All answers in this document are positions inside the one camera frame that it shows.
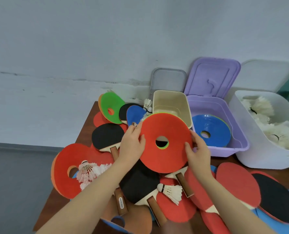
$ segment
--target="black rubber paddle surface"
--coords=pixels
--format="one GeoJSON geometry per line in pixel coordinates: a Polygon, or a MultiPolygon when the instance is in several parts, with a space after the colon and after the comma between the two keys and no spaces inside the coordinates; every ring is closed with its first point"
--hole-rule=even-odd
{"type": "Polygon", "coordinates": [[[289,223],[289,191],[279,182],[262,174],[252,174],[260,187],[260,207],[271,216],[289,223]]]}
{"type": "Polygon", "coordinates": [[[137,203],[156,189],[160,183],[159,174],[147,168],[139,159],[119,183],[125,198],[137,203]]]}
{"type": "Polygon", "coordinates": [[[106,123],[97,127],[91,135],[92,144],[98,150],[121,142],[124,130],[118,124],[106,123]]]}
{"type": "Polygon", "coordinates": [[[137,105],[137,106],[142,107],[141,105],[135,104],[135,103],[127,103],[127,104],[121,106],[121,108],[119,109],[119,119],[120,119],[121,121],[126,121],[126,120],[127,120],[127,118],[126,118],[127,109],[128,109],[130,106],[133,106],[133,105],[137,105]]]}

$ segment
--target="finger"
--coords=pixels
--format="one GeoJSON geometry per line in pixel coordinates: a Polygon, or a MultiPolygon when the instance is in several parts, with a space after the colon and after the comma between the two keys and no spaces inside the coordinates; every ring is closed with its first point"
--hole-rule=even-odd
{"type": "Polygon", "coordinates": [[[186,150],[186,154],[190,154],[190,153],[193,153],[191,147],[190,147],[190,144],[188,142],[185,142],[185,150],[186,150]]]}
{"type": "Polygon", "coordinates": [[[133,131],[133,134],[138,138],[141,132],[142,121],[136,126],[136,129],[133,131]]]}
{"type": "Polygon", "coordinates": [[[198,149],[202,149],[202,148],[206,148],[207,147],[205,141],[197,133],[195,133],[192,130],[190,130],[190,133],[194,137],[198,149]]]}
{"type": "Polygon", "coordinates": [[[132,134],[134,132],[135,128],[136,128],[135,126],[130,125],[128,127],[128,129],[126,130],[125,134],[132,134]]]}
{"type": "Polygon", "coordinates": [[[145,135],[142,135],[140,138],[140,147],[142,151],[145,149],[145,137],[144,136],[145,135]]]}

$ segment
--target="wooden table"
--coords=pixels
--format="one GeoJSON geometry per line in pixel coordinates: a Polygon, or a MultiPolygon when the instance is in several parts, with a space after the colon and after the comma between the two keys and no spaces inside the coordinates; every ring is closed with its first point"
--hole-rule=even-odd
{"type": "MultiPolygon", "coordinates": [[[[91,134],[96,128],[93,123],[94,116],[99,112],[98,102],[95,102],[92,109],[80,131],[75,143],[81,143],[91,146],[91,134]]],[[[236,155],[227,158],[212,157],[211,164],[214,166],[220,165],[222,162],[233,162],[242,165],[237,159],[236,155]]],[[[284,170],[271,170],[271,169],[251,169],[245,167],[248,171],[259,170],[268,173],[289,189],[289,168],[284,170]]],[[[64,207],[69,200],[61,196],[54,188],[52,189],[47,202],[38,217],[38,220],[33,228],[33,231],[38,231],[50,218],[52,218],[62,207],[64,207]]],[[[115,231],[100,221],[93,233],[121,233],[115,231]]],[[[202,221],[200,212],[193,216],[189,222],[174,223],[168,221],[162,228],[156,224],[152,227],[152,234],[158,233],[211,233],[202,221]]]]}

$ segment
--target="purple lid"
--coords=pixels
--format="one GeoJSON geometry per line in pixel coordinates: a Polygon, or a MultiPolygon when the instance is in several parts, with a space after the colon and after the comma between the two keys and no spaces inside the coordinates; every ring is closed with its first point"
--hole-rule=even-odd
{"type": "Polygon", "coordinates": [[[184,94],[224,98],[240,69],[236,60],[199,58],[191,68],[184,94]]]}

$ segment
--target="white sticker on handle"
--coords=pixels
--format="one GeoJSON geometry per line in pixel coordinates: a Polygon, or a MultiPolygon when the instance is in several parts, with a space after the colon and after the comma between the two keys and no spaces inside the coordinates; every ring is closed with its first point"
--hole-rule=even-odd
{"type": "Polygon", "coordinates": [[[123,201],[123,198],[122,198],[122,197],[119,197],[119,207],[120,207],[121,209],[124,208],[124,201],[123,201]]]}

